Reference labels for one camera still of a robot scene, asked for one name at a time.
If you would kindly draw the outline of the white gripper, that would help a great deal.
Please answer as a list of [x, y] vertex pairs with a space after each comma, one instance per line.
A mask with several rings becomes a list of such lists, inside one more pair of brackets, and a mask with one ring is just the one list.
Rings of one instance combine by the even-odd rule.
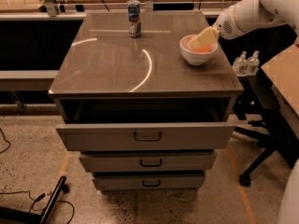
[[204, 46], [211, 45], [218, 41], [221, 36], [224, 39], [232, 40], [245, 34], [241, 28], [242, 13], [245, 9], [238, 5], [232, 5], [218, 16], [212, 26], [195, 35], [188, 43], [189, 50], [200, 49]]

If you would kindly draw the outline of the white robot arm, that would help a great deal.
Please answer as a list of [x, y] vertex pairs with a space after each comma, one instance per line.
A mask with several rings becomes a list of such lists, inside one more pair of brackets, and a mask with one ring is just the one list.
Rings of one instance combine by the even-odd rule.
[[[251, 31], [287, 23], [299, 33], [299, 0], [242, 0], [226, 8], [215, 23], [188, 44], [195, 50], [216, 42], [219, 37], [234, 39]], [[278, 224], [299, 224], [299, 159], [287, 182], [278, 214]]]

